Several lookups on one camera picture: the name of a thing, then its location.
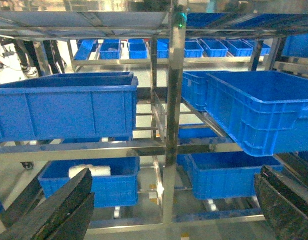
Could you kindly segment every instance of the caster wheel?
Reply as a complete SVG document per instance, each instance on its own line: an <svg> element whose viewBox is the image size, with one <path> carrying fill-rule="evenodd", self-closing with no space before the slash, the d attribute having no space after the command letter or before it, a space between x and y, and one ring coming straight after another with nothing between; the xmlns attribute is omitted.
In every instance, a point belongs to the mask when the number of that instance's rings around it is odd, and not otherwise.
<svg viewBox="0 0 308 240"><path fill-rule="evenodd" d="M27 161L27 162L22 162L22 166L26 170L30 170L30 169L33 169L34 164L31 161Z"/></svg>

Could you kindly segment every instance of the blue plastic crate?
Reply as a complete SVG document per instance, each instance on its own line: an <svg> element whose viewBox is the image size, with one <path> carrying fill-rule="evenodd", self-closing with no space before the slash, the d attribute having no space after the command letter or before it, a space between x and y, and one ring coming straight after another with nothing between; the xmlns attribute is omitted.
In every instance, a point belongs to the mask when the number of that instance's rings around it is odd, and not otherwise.
<svg viewBox="0 0 308 240"><path fill-rule="evenodd" d="M120 40L119 39L104 39L103 40L103 43L104 44L118 44L120 43Z"/></svg>
<svg viewBox="0 0 308 240"><path fill-rule="evenodd" d="M254 40L244 40L244 42L248 43L252 48L254 48L256 41ZM263 43L262 51L260 52L260 56L264 56L270 53L270 46Z"/></svg>
<svg viewBox="0 0 308 240"><path fill-rule="evenodd" d="M252 156L308 151L308 79L277 71L216 72L206 110Z"/></svg>
<svg viewBox="0 0 308 240"><path fill-rule="evenodd" d="M190 128L193 125L197 124L183 124L181 126L186 126L189 128L179 128L178 130L178 138L181 144L187 143L188 139L195 139L195 138L213 138L217 137L217 135L209 128L209 127L201 127L201 128ZM177 164L182 166L185 171L188 170L188 165L185 160L185 156L187 154L179 154L177 155Z"/></svg>
<svg viewBox="0 0 308 240"><path fill-rule="evenodd" d="M182 97L198 111L205 110L208 79L212 73L212 71L183 72Z"/></svg>
<svg viewBox="0 0 308 240"><path fill-rule="evenodd" d="M92 47L85 47L81 45L75 54L74 60L88 60L91 50Z"/></svg>
<svg viewBox="0 0 308 240"><path fill-rule="evenodd" d="M287 37L282 54L289 57L308 58L308 33Z"/></svg>
<svg viewBox="0 0 308 240"><path fill-rule="evenodd" d="M167 59L169 57L169 39L162 38L157 40L157 58Z"/></svg>
<svg viewBox="0 0 308 240"><path fill-rule="evenodd" d="M0 142L132 136L138 80L125 74L57 74L0 85Z"/></svg>
<svg viewBox="0 0 308 240"><path fill-rule="evenodd" d="M86 47L86 46L90 46L92 45L92 49L91 51L92 52L95 52L96 51L96 48L97 48L97 39L79 39L77 40L76 44L77 44L77 49L80 48L80 46L83 45Z"/></svg>
<svg viewBox="0 0 308 240"><path fill-rule="evenodd" d="M140 44L140 43L142 44L142 43L144 43L144 39L142 39L142 38L141 39L140 38L136 38L136 39L131 38L131 39L128 40L128 42L131 43L131 44L135 44L135 43L136 44Z"/></svg>
<svg viewBox="0 0 308 240"><path fill-rule="evenodd" d="M216 21L217 19L224 16L224 13L189 13L187 14L187 27L205 27L208 24Z"/></svg>
<svg viewBox="0 0 308 240"><path fill-rule="evenodd" d="M95 193L96 208L133 206L137 203L139 157L52 161L38 176L45 197L49 198L69 181L70 167L81 164L110 166L111 176L93 176L91 191Z"/></svg>
<svg viewBox="0 0 308 240"><path fill-rule="evenodd" d="M129 45L130 59L145 59L147 58L147 49L145 43L131 43Z"/></svg>
<svg viewBox="0 0 308 240"><path fill-rule="evenodd" d="M254 157L242 151L188 154L185 160L193 194L201 200L254 196L254 175L262 165L283 169L272 156Z"/></svg>
<svg viewBox="0 0 308 240"><path fill-rule="evenodd" d="M184 57L200 58L203 55L203 48L197 41L185 41Z"/></svg>
<svg viewBox="0 0 308 240"><path fill-rule="evenodd" d="M249 57L253 53L253 48L241 40L225 40L223 44L235 57Z"/></svg>
<svg viewBox="0 0 308 240"><path fill-rule="evenodd" d="M103 43L99 53L101 59L120 59L120 43Z"/></svg>
<svg viewBox="0 0 308 240"><path fill-rule="evenodd" d="M228 48L218 40L200 39L200 44L208 57L225 57Z"/></svg>

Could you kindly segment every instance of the metal rod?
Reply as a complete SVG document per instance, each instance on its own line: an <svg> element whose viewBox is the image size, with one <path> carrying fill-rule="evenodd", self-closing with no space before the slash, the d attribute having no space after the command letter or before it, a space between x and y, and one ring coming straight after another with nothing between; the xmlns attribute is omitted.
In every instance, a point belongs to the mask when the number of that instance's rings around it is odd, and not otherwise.
<svg viewBox="0 0 308 240"><path fill-rule="evenodd" d="M248 68L248 71L256 71L257 70L257 66L258 66L258 63L259 63L259 58L260 58L260 54L262 52L263 44L264 44L264 40L255 41L253 54L252 54L252 57L250 59L250 66Z"/></svg>
<svg viewBox="0 0 308 240"><path fill-rule="evenodd" d="M157 190L157 197L160 206L163 203L163 184L162 184L162 176L160 173L160 168L159 168L159 162L157 156L153 156L153 165L154 165L154 170L155 170L155 175L156 175L156 190Z"/></svg>
<svg viewBox="0 0 308 240"><path fill-rule="evenodd" d="M75 159L124 158L164 155L166 146L159 138L137 138L133 141L85 142L67 144L0 146L0 161L56 161ZM189 138L178 144L179 154L238 152L241 148L230 138Z"/></svg>
<svg viewBox="0 0 308 240"><path fill-rule="evenodd" d="M152 106L155 104L155 91L157 87L157 37L153 36L150 45L150 63L151 63L151 81L150 81L150 102ZM151 126L156 127L156 118L153 115L151 117ZM156 130L151 132L151 138L156 138Z"/></svg>
<svg viewBox="0 0 308 240"><path fill-rule="evenodd" d="M41 69L42 72L44 72L44 76L45 75L51 75L51 71L49 68L49 64L47 61L47 56L46 56L46 52L45 52L45 48L43 45L43 42L39 42L39 41L35 41L33 42L34 44L34 48L35 48L35 52L37 55L37 59L38 59L38 64L39 67Z"/></svg>
<svg viewBox="0 0 308 240"><path fill-rule="evenodd" d="M178 126L183 78L187 0L171 1L171 32L167 83L166 163L163 172L163 223L172 222Z"/></svg>
<svg viewBox="0 0 308 240"><path fill-rule="evenodd" d="M274 38L265 70L272 70L276 61L280 61L285 47L286 38Z"/></svg>

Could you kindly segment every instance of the white object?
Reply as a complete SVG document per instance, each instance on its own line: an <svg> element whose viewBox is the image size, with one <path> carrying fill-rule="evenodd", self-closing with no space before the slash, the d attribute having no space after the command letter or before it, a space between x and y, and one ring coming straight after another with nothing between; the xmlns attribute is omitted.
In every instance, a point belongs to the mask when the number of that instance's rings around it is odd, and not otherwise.
<svg viewBox="0 0 308 240"><path fill-rule="evenodd" d="M72 166L68 170L68 177L70 179L73 178L84 168L89 168L89 170L92 173L92 177L110 176L110 166L93 166L92 164L82 164L82 165Z"/></svg>

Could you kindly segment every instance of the crate handle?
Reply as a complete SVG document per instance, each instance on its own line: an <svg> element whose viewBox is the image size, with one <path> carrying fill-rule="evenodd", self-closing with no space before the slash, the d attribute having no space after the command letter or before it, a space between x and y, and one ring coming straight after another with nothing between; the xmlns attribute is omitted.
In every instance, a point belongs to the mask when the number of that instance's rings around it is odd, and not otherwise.
<svg viewBox="0 0 308 240"><path fill-rule="evenodd" d="M302 110L300 111L299 118L300 119L308 119L308 106L302 108Z"/></svg>

